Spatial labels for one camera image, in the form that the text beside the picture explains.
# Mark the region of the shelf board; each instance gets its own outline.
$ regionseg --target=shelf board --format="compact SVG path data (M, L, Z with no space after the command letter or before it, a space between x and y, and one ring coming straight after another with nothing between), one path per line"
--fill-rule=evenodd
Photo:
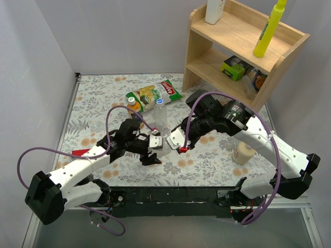
M221 65L225 59L227 59L226 55L212 48L187 64L186 68L214 85L221 92L234 96L252 106L253 100L247 98L242 81L233 81L221 72Z
M278 59L292 47L273 36L264 57L255 57L252 52L262 30L226 11L215 25L206 23L202 18L191 26L191 30L221 45L265 74L269 74Z

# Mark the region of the green package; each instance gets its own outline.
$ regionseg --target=green package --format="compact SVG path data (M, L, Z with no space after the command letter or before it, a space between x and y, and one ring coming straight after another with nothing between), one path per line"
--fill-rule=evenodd
M232 56L223 62L221 71L233 81L238 81L253 68L254 67L247 62L236 56Z
M183 97L172 86L172 83L169 80L131 91L125 96L127 98L134 97L135 100L140 103L141 112L153 109L156 100L159 98L162 98L163 102L167 104Z

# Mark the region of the wooden shelf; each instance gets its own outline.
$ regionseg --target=wooden shelf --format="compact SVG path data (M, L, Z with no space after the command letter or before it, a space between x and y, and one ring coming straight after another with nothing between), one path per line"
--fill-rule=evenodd
M247 98L242 81L233 81L221 72L222 62L226 58L226 55L216 49L209 49L202 56L187 64L186 68L214 85L221 92L239 98L248 105L252 105L253 100Z
M252 51L262 30L228 12L224 12L215 25L201 19L191 26L191 30L228 49L265 74L269 74L279 58L292 47L291 44L273 37L264 57L255 57Z
M253 55L268 16L236 0L226 0L222 18L215 24L205 22L207 5L195 9L189 19L183 91L204 79L255 110L265 104L309 34L279 23L263 58ZM268 74L257 96L247 98L242 81L232 81L220 71L228 57L213 49L216 43L237 57Z

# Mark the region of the gray floor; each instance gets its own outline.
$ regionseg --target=gray floor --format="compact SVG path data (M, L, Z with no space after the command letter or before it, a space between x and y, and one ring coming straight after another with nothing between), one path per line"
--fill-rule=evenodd
M39 225L38 247L312 247L300 209L268 209L252 225L213 216L122 219L127 232L115 237L91 225L85 210L68 210L52 225ZM117 223L107 225L120 231Z

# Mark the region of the green box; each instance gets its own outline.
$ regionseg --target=green box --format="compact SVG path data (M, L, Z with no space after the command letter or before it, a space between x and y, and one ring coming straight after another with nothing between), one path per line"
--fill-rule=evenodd
M236 56L232 56L223 62L221 71L233 81L238 81L253 68L254 66Z

